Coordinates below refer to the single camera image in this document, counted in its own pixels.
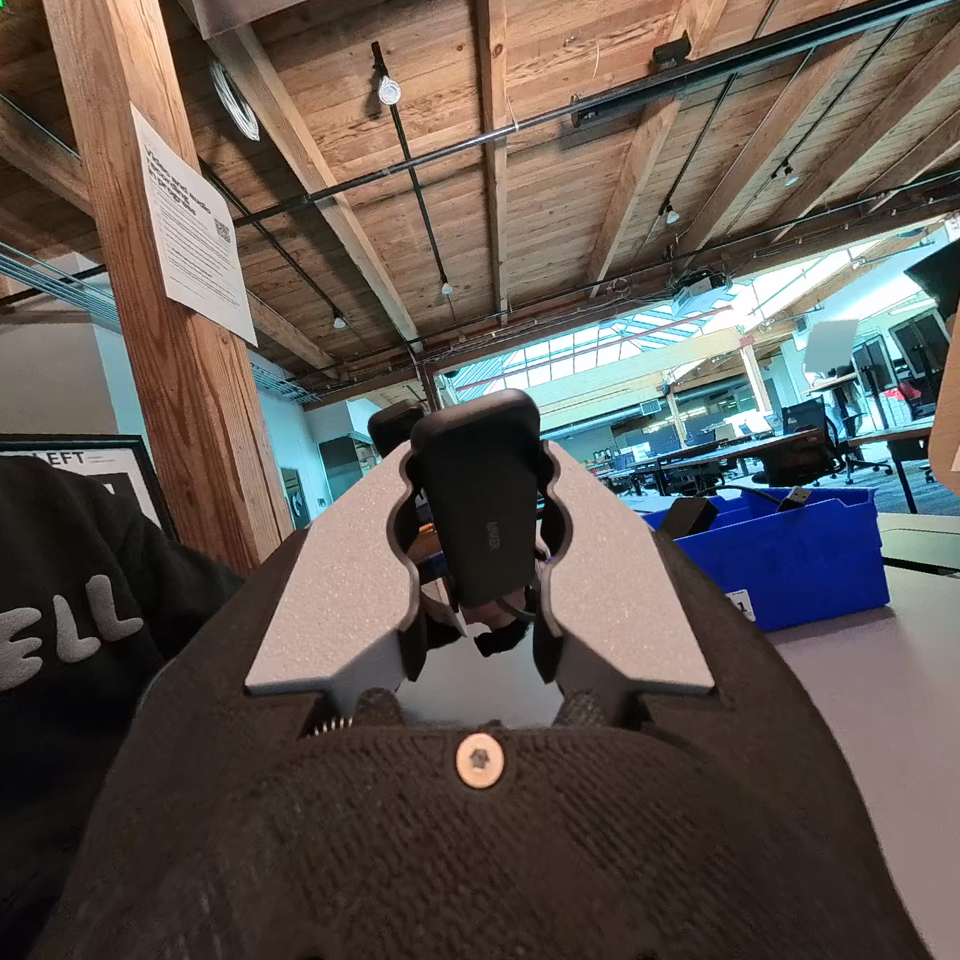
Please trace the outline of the blue plastic bin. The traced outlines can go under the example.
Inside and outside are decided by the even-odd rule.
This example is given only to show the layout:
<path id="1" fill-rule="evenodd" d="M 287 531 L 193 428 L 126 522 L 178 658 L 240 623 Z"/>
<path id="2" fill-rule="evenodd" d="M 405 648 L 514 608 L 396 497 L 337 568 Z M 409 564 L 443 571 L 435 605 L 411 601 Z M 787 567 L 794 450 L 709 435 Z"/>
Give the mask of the blue plastic bin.
<path id="1" fill-rule="evenodd" d="M 714 496 L 708 529 L 679 546 L 755 625 L 770 633 L 864 613 L 890 601 L 875 492 L 817 487 L 781 510 L 786 487 Z"/>

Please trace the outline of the black office chair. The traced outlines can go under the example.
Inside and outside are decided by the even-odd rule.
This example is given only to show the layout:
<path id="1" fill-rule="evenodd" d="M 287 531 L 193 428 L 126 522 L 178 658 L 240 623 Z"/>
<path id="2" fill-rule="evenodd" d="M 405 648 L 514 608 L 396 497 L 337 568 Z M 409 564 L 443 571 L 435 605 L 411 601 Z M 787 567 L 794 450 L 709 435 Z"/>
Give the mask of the black office chair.
<path id="1" fill-rule="evenodd" d="M 820 486 L 824 477 L 835 478 L 843 468 L 841 444 L 821 398 L 781 409 L 783 436 L 812 433 L 813 438 L 783 443 L 760 457 L 762 470 L 751 475 L 761 486 Z"/>

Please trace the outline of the ceiling projector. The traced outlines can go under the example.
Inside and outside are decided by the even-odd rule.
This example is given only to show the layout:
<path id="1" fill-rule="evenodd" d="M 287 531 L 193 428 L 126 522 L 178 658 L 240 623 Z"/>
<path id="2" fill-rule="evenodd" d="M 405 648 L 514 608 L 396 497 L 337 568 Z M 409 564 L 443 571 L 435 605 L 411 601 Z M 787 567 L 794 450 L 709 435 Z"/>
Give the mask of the ceiling projector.
<path id="1" fill-rule="evenodd" d="M 678 319 L 714 309 L 717 303 L 730 300 L 733 285 L 723 271 L 691 270 L 678 280 L 671 299 L 671 315 Z"/>

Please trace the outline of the long office desk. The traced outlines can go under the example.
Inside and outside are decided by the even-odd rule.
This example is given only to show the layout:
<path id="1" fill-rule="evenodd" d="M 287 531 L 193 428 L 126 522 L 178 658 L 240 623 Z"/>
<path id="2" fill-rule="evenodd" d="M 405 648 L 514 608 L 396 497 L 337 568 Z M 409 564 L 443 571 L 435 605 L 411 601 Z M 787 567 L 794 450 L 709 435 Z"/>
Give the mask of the long office desk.
<path id="1" fill-rule="evenodd" d="M 666 488 L 666 475 L 670 472 L 698 469 L 704 465 L 738 462 L 744 459 L 758 459 L 762 452 L 783 445 L 813 445 L 825 442 L 826 433 L 821 429 L 807 427 L 797 433 L 766 438 L 748 438 L 741 440 L 715 440 L 688 449 L 659 454 L 635 462 L 618 470 L 600 471 L 595 479 L 611 485 L 615 481 L 626 481 L 636 476 L 653 476 L 659 489 Z"/>

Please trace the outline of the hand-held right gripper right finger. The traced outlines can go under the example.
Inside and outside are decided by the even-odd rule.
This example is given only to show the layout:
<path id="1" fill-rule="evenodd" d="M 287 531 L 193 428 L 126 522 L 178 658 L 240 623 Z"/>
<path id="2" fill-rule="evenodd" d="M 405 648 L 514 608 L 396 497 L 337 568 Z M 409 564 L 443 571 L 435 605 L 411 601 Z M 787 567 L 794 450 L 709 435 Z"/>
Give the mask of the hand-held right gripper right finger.
<path id="1" fill-rule="evenodd" d="M 706 697 L 715 681 L 655 531 L 581 463 L 542 442 L 544 500 L 534 665 L 565 696 L 605 714 L 637 694 Z"/>

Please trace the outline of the white paper notice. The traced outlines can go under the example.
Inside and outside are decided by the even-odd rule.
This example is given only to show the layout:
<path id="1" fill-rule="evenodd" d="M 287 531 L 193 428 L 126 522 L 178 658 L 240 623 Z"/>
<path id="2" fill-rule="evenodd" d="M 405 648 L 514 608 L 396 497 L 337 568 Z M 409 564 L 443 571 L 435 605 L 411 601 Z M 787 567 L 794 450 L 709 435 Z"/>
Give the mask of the white paper notice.
<path id="1" fill-rule="evenodd" d="M 226 201 L 130 107 L 150 225 L 167 297 L 258 344 Z"/>

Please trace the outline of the row of black monitors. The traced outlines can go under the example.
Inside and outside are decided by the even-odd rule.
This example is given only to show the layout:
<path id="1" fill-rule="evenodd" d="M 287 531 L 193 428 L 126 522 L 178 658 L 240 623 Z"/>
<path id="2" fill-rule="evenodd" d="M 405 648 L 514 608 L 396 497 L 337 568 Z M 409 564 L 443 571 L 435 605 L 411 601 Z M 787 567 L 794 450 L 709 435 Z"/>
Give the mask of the row of black monitors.
<path id="1" fill-rule="evenodd" d="M 935 413 L 950 346 L 934 308 L 870 318 L 851 357 L 876 428 L 908 426 Z"/>

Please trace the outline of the slim black usb hub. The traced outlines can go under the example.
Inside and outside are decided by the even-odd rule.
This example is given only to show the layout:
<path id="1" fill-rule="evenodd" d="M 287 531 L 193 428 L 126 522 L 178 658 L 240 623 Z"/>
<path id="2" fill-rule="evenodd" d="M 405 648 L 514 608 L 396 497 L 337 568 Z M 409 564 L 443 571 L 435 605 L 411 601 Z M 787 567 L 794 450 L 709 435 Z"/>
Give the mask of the slim black usb hub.
<path id="1" fill-rule="evenodd" d="M 410 437 L 454 592 L 479 608 L 535 572 L 541 420 L 524 391 L 499 390 L 426 415 Z"/>

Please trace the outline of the framed marker poster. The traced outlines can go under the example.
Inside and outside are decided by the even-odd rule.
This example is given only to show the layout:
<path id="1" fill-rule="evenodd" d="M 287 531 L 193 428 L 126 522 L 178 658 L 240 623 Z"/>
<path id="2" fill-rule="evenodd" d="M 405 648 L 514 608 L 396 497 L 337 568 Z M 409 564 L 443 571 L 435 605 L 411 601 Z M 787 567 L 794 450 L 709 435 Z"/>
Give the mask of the framed marker poster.
<path id="1" fill-rule="evenodd" d="M 114 495 L 135 500 L 171 539 L 179 534 L 140 435 L 2 433 L 3 456 L 30 456 L 71 474 L 91 477 Z"/>

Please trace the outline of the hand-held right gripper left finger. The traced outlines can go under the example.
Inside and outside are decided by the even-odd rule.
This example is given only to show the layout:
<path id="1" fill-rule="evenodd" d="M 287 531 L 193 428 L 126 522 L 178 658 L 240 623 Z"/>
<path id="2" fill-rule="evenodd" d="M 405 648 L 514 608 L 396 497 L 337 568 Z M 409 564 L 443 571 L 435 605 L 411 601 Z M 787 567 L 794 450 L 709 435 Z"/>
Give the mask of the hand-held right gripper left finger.
<path id="1" fill-rule="evenodd" d="M 313 521 L 245 680 L 252 695 L 396 691 L 425 665 L 410 441 Z"/>

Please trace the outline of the person's black sweatshirt torso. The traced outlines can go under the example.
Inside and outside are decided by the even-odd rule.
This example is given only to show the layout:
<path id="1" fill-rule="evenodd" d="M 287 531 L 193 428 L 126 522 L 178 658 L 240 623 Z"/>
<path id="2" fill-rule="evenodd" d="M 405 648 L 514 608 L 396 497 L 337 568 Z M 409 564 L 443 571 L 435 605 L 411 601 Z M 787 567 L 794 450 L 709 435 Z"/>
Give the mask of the person's black sweatshirt torso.
<path id="1" fill-rule="evenodd" d="M 143 692 L 243 582 L 95 478 L 2 457 L 2 958 L 40 938 Z"/>

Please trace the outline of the large black usb hub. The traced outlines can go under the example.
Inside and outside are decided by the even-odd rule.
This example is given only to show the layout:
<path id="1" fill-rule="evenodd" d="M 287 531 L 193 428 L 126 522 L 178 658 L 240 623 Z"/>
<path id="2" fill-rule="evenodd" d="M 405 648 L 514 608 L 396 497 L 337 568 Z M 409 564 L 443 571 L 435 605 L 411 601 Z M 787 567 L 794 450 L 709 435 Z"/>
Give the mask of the large black usb hub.
<path id="1" fill-rule="evenodd" d="M 714 501 L 703 497 L 679 497 L 666 510 L 656 528 L 671 541 L 708 532 L 719 515 Z"/>

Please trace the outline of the wooden support post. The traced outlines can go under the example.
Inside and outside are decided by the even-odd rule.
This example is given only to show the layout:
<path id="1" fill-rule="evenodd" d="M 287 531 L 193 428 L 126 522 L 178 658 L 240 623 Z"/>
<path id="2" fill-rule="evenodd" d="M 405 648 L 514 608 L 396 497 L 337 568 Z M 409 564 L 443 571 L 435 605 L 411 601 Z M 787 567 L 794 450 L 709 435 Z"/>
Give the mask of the wooden support post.
<path id="1" fill-rule="evenodd" d="M 155 469 L 177 533 L 239 574 L 292 533 L 246 343 L 170 298 L 137 109 L 199 164 L 159 2 L 44 1 Z"/>

